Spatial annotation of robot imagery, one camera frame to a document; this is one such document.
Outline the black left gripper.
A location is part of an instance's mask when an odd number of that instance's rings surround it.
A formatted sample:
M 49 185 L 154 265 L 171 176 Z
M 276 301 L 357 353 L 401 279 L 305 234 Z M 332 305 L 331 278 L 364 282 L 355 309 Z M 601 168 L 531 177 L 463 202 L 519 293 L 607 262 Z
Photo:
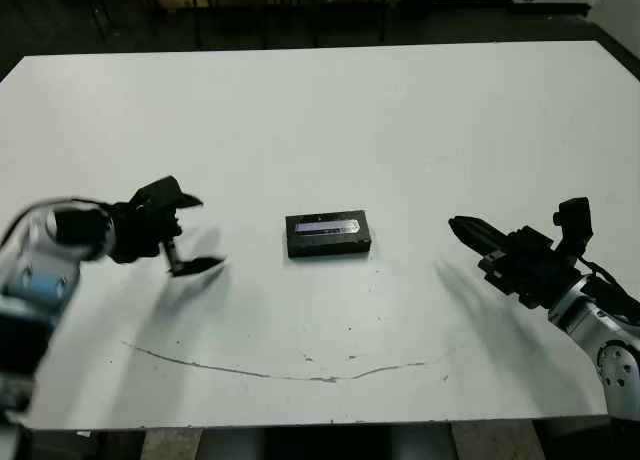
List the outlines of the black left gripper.
M 174 278 L 213 273 L 225 258 L 204 256 L 180 260 L 174 238 L 182 233 L 176 211 L 203 206 L 197 197 L 182 193 L 175 201 L 118 202 L 102 206 L 109 220 L 105 254 L 119 264 L 164 253 Z

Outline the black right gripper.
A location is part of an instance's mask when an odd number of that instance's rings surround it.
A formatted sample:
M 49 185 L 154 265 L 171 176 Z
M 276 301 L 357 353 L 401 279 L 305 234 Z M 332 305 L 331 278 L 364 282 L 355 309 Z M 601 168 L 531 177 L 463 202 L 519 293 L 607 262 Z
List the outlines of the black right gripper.
M 448 224 L 465 246 L 482 255 L 484 279 L 505 295 L 517 295 L 529 309 L 552 308 L 583 277 L 552 249 L 552 239 L 529 226 L 505 234 L 477 217 L 454 216 Z

